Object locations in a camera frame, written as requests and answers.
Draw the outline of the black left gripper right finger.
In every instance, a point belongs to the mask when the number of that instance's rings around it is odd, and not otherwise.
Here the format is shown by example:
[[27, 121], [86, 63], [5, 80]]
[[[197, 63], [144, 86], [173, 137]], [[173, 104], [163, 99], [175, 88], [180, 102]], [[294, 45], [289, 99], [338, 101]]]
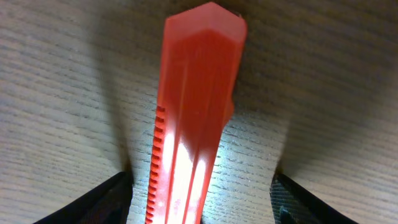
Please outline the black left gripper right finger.
[[270, 197], [275, 224], [358, 224], [282, 173], [273, 176]]

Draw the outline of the red utility knife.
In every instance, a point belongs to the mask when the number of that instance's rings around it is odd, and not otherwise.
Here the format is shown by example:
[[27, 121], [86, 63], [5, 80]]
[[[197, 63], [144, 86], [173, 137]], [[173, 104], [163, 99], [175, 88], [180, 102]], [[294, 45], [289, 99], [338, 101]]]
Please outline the red utility knife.
[[199, 223], [247, 36], [214, 2], [165, 21], [146, 223]]

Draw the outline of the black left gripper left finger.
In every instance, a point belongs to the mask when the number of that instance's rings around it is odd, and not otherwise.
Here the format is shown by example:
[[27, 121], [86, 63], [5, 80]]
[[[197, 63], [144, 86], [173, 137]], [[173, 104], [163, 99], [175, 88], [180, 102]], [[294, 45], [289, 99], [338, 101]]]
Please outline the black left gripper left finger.
[[119, 172], [35, 224], [126, 224], [132, 193], [132, 175]]

